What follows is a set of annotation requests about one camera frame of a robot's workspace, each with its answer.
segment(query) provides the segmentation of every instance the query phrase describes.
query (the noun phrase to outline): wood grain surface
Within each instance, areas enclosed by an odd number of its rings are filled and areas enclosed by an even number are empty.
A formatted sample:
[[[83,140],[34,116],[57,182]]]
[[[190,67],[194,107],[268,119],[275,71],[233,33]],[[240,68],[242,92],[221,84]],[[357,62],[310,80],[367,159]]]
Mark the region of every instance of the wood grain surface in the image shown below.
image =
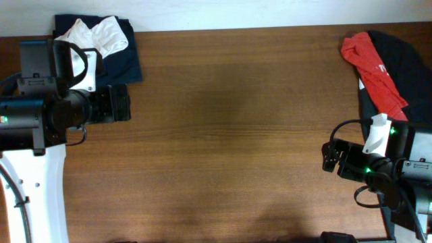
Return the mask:
[[[70,242],[384,238],[380,211],[353,200],[362,184],[321,169],[333,128],[359,116],[342,37],[369,29],[432,65],[432,23],[136,33],[145,81],[129,86],[132,120],[88,126],[67,148]],[[20,71],[20,40],[0,39],[0,79]],[[362,142],[355,125],[337,136]]]

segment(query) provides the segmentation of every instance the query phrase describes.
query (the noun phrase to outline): red fabric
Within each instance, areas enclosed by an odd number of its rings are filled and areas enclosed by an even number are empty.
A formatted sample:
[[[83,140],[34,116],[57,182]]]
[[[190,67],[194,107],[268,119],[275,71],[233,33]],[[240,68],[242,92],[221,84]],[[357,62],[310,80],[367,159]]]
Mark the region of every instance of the red fabric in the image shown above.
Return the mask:
[[[408,121],[402,111],[408,103],[399,95],[366,32],[358,33],[352,38],[345,38],[342,56],[357,67],[364,87],[378,112],[386,113],[394,119]]]

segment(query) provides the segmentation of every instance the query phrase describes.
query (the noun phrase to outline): wooden tabletop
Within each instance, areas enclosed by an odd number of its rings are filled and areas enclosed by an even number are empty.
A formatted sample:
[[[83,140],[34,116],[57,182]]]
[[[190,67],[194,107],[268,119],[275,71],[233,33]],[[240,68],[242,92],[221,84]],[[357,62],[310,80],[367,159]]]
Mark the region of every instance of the wooden tabletop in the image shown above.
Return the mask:
[[[362,184],[321,169],[333,128],[359,116],[342,37],[370,29],[432,66],[432,23],[136,33],[144,82],[129,86],[132,119],[88,126],[67,148],[70,242],[385,237],[380,211],[354,202]],[[0,79],[20,71],[21,39],[0,39]],[[337,136],[362,142],[356,125]]]

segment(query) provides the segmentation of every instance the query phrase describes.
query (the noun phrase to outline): white background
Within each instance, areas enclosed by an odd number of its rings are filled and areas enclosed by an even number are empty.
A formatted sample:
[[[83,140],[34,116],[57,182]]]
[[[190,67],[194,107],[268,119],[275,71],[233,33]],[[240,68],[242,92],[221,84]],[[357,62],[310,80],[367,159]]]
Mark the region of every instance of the white background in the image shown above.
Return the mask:
[[[0,0],[0,36],[50,34],[55,14],[117,15],[135,31],[432,20],[432,0]]]

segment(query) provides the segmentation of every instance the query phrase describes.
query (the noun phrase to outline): black cloth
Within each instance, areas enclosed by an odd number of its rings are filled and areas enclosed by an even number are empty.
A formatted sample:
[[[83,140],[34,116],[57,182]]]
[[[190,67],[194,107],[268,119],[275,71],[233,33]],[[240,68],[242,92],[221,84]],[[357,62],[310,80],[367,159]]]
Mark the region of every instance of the black cloth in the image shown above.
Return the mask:
[[[80,18],[88,28],[91,29],[107,17],[82,16],[74,14],[56,15],[53,36],[54,38],[57,38],[58,36],[65,34],[75,24],[75,21],[78,18]],[[103,71],[96,77],[96,86],[129,84],[142,81],[134,29],[130,25],[129,20],[120,20],[118,17],[115,18],[128,39],[129,45],[123,51],[119,51],[104,58]]]
[[[368,31],[400,96],[408,121],[432,124],[432,72],[412,45],[388,34]]]

